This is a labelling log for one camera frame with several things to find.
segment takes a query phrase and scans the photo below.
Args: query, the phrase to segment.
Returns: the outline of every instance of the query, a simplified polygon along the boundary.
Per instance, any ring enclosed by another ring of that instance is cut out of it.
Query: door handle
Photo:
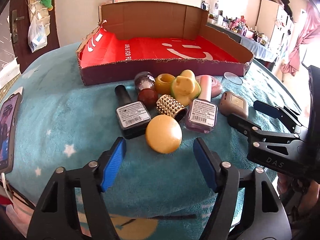
[[[11,13],[11,26],[12,26],[12,43],[18,42],[18,28],[17,21],[23,20],[24,16],[17,17],[17,10],[13,10]]]

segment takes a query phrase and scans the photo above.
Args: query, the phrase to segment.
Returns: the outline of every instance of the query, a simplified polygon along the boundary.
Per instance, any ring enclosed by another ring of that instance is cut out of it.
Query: nail polish bottle
[[[124,138],[132,139],[145,134],[151,116],[144,104],[133,102],[124,85],[116,86],[115,93],[119,104],[116,116]]]
[[[143,71],[136,74],[133,81],[137,94],[146,88],[155,89],[155,78],[150,72]]]
[[[200,133],[209,133],[217,122],[218,107],[211,103],[211,76],[203,75],[200,80],[201,92],[192,100],[186,116],[186,128]]]

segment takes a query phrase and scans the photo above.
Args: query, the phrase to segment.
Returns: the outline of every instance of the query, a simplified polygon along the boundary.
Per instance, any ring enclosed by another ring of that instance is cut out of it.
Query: metal screw
[[[98,166],[98,163],[96,161],[89,162],[89,167],[90,168],[94,168],[94,167],[97,167],[97,166]]]
[[[261,167],[256,167],[256,172],[257,172],[257,173],[263,173],[264,170],[263,170],[263,168],[261,168]]]
[[[64,168],[63,167],[58,167],[56,169],[56,173],[63,173],[64,172]]]
[[[230,162],[223,162],[222,166],[225,168],[230,168],[231,167],[231,163]]]

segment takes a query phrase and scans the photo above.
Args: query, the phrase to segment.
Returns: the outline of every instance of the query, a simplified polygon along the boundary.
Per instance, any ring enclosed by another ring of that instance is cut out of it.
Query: barcode label
[[[119,107],[116,112],[123,128],[151,119],[150,114],[139,101]]]
[[[129,125],[132,125],[133,123],[136,123],[136,122],[139,122],[141,121],[141,117],[138,116],[138,117],[135,117],[133,119],[130,119],[128,121],[125,121],[125,125],[129,126]]]
[[[202,122],[202,123],[206,123],[207,122],[207,118],[201,117],[201,116],[197,116],[197,115],[194,115],[194,114],[192,115],[191,120],[199,121],[199,122]]]
[[[213,103],[194,99],[190,111],[190,121],[214,127],[216,124],[217,106]]]

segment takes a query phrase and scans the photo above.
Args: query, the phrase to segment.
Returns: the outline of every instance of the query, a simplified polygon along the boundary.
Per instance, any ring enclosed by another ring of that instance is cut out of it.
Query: teal blanket
[[[7,179],[34,203],[57,167],[77,169],[97,160],[121,136],[115,116],[114,88],[124,84],[132,98],[137,98],[132,81],[85,87],[76,60],[78,45],[44,54],[9,91],[10,94],[22,86],[25,93],[16,126],[14,166]],[[239,94],[248,101],[249,119],[264,130],[286,132],[278,120],[253,109],[255,100],[287,105],[298,111],[287,92],[255,64],[251,65]],[[217,97],[212,102],[218,104],[219,100]],[[209,134],[189,131],[184,122],[180,125],[181,146],[168,155],[151,150],[144,136],[127,140],[127,153],[114,186],[103,195],[122,239],[199,238],[215,194],[207,187],[194,158],[192,143],[196,137],[202,137],[223,161],[242,169],[256,166],[246,158],[246,137],[232,129],[220,113],[216,128]],[[271,180],[275,178],[272,171],[268,175]],[[76,190],[76,197],[79,217],[85,226],[80,190]],[[235,220],[239,220],[242,199],[240,191]]]

